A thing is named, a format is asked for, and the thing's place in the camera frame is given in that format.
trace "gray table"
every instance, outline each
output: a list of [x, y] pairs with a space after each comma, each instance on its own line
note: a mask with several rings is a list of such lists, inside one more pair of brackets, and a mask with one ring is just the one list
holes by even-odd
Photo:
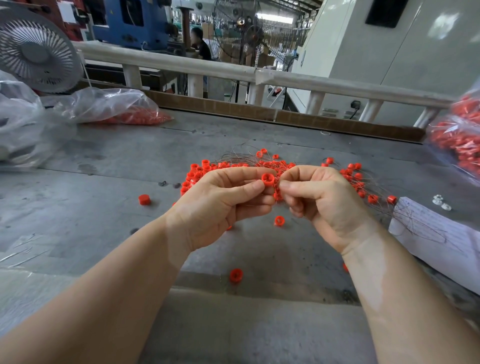
[[[326, 157], [342, 166], [360, 162], [391, 194], [479, 228], [478, 188], [425, 146], [168, 113], [175, 120], [160, 127], [82, 125], [42, 168], [0, 174], [0, 259], [32, 248], [0, 263], [0, 333], [86, 272], [132, 229], [167, 211], [179, 198], [175, 184], [184, 181], [191, 163], [232, 151], [264, 147], [299, 164], [319, 165]], [[140, 194], [149, 194], [152, 205], [140, 206]], [[453, 210], [433, 205], [433, 194], [443, 195]], [[286, 218], [281, 229], [273, 226], [276, 215]], [[388, 225], [388, 216], [377, 215]], [[233, 288], [228, 273], [236, 267], [244, 279]], [[476, 295], [426, 270], [467, 317], [480, 317]], [[193, 253], [176, 287], [159, 313], [145, 363], [375, 361], [340, 255], [284, 205], [237, 223], [220, 241]]]

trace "black shirt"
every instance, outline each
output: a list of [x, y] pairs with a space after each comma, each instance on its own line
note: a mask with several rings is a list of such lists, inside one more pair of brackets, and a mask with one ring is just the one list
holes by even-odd
[[198, 50], [198, 55], [202, 57], [202, 59], [206, 61], [212, 60], [212, 54], [210, 53], [210, 48], [208, 47], [208, 45], [205, 43], [203, 39], [200, 44], [198, 45], [194, 44], [192, 47]]

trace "white railing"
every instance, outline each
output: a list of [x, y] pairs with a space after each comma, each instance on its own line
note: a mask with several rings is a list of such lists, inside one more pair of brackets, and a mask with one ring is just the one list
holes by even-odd
[[73, 45], [81, 51], [86, 60], [122, 64], [129, 87], [141, 88], [139, 67], [147, 67], [187, 73], [188, 94], [192, 97], [203, 96], [203, 75], [250, 82], [247, 103], [257, 106], [262, 104], [265, 85], [298, 88], [311, 91], [306, 107], [306, 113], [309, 115], [318, 115], [325, 94], [345, 95], [369, 100], [360, 116], [360, 121], [364, 122], [374, 121], [384, 101], [423, 106], [425, 109], [414, 126], [425, 128], [440, 110], [449, 108], [455, 101], [454, 97], [432, 92], [170, 56], [121, 48], [96, 41], [73, 42]]

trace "black hair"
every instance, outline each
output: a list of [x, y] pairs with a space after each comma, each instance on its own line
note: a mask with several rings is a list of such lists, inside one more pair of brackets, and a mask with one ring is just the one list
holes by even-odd
[[204, 31], [201, 28], [197, 28], [197, 27], [192, 28], [191, 32], [194, 33], [200, 39], [204, 38]]

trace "blue machine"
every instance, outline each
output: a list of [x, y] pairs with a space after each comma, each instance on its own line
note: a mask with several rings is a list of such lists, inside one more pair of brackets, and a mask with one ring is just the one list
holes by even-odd
[[95, 38], [127, 48], [167, 49], [165, 6], [171, 0], [104, 0], [107, 25], [94, 25]]

